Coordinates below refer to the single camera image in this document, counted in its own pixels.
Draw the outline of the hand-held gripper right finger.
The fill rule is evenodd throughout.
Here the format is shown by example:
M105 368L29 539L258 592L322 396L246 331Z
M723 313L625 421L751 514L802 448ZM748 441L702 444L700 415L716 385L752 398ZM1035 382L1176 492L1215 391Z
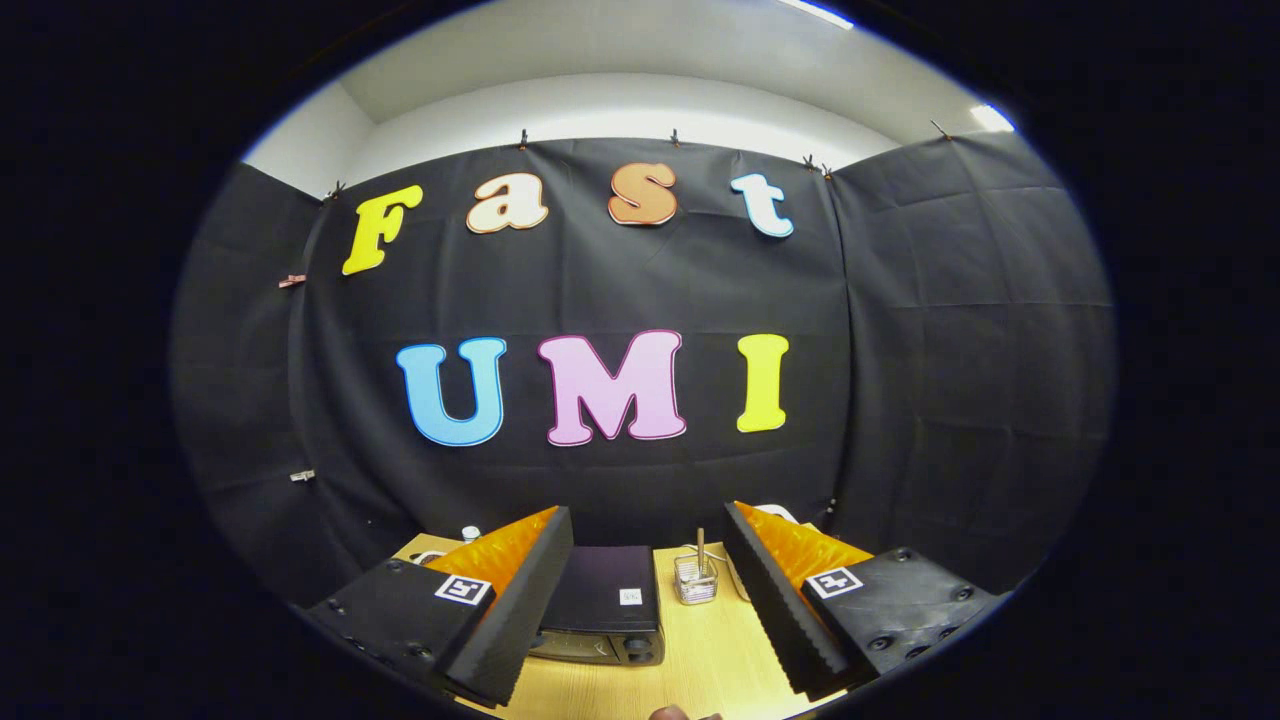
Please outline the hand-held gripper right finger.
M872 555L739 501L724 511L730 560L810 701L914 664L1004 601L910 547Z

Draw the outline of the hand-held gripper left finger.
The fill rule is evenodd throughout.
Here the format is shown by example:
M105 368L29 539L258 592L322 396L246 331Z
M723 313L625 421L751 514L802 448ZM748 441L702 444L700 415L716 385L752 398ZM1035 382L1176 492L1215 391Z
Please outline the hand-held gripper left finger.
M416 564L392 557L300 616L375 671L424 693L507 705L573 547L552 506Z

